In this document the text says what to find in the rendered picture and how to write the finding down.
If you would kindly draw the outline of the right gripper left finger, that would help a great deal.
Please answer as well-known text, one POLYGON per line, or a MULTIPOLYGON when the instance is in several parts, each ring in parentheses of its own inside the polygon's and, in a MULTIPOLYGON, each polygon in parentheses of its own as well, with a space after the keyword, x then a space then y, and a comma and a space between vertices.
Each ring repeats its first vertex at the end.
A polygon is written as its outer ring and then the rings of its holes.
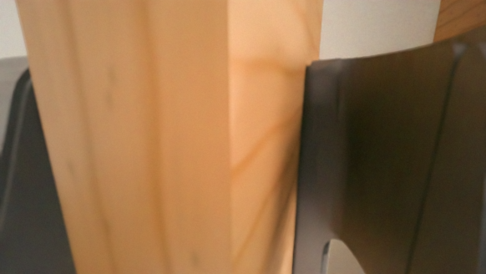
POLYGON ((0 58, 0 274, 77 274, 27 55, 0 58))

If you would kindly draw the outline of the beige wall rack case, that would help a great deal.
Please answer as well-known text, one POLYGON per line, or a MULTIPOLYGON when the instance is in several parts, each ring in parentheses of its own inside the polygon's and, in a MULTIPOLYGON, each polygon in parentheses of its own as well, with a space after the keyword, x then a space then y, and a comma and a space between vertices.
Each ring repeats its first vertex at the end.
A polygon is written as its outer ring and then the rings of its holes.
MULTIPOLYGON (((27 55, 14 0, 0 0, 0 58, 27 55)), ((331 240, 327 274, 365 274, 348 247, 331 240)))

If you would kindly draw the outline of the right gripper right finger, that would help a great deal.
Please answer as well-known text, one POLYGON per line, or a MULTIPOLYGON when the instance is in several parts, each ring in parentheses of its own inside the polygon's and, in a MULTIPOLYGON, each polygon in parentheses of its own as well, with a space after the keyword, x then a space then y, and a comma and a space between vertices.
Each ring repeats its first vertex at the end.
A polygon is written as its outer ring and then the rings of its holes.
POLYGON ((486 24, 306 66, 291 274, 486 274, 486 24))

